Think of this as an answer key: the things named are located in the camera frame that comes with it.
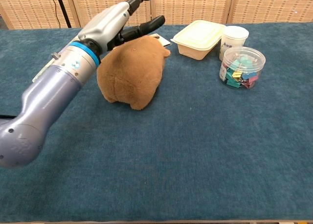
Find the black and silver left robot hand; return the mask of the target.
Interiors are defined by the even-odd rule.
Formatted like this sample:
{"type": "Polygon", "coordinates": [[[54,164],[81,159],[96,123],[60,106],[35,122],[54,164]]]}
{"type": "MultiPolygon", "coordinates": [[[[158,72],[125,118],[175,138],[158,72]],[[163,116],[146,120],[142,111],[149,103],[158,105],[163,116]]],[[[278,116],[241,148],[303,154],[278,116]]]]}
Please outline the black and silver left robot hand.
{"type": "Polygon", "coordinates": [[[163,15],[138,26],[124,28],[130,16],[144,1],[149,0],[126,0],[105,9],[85,25],[78,33],[78,39],[82,42],[91,41],[95,43],[101,53],[104,53],[125,42],[155,31],[164,25],[165,17],[163,15]]]}

